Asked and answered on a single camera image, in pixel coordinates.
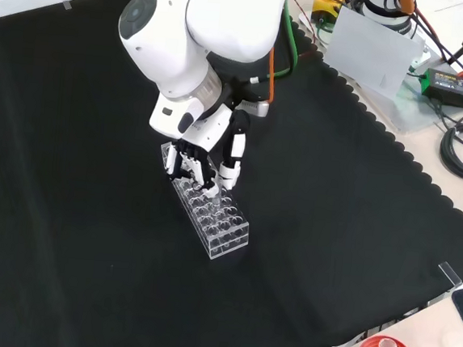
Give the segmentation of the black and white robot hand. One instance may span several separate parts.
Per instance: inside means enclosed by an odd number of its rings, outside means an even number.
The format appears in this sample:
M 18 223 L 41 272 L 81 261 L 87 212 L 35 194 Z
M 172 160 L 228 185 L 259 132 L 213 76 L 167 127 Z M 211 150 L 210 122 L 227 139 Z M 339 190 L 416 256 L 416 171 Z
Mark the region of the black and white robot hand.
M 231 110 L 224 104 L 211 116 L 195 121 L 179 140 L 170 143 L 165 163 L 171 180 L 192 179 L 202 193 L 214 198 L 223 189 L 233 189 L 241 174 L 242 156 L 250 115 Z M 223 155 L 219 171 L 214 171 L 208 156 L 221 145 Z

